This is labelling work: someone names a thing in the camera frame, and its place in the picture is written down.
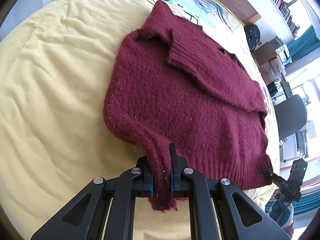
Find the gloved right hand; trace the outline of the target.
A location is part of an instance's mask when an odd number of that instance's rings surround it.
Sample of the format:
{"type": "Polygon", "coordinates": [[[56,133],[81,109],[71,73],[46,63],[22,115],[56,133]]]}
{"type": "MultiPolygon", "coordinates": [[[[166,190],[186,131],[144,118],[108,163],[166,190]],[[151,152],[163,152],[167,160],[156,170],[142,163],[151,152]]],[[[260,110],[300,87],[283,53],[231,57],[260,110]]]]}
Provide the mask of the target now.
{"type": "Polygon", "coordinates": [[[292,226],[293,205],[285,202],[281,193],[276,194],[275,199],[267,214],[283,229],[292,226]]]}

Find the orange sleeved forearm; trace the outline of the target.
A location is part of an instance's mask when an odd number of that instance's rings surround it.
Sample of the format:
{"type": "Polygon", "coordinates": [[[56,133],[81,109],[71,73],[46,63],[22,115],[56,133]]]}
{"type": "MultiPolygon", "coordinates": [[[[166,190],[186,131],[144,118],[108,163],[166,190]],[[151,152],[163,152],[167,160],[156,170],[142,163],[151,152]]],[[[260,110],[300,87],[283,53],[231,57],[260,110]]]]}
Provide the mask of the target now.
{"type": "Polygon", "coordinates": [[[289,235],[290,238],[292,238],[294,233],[294,220],[291,220],[290,222],[287,221],[281,228],[289,235]]]}

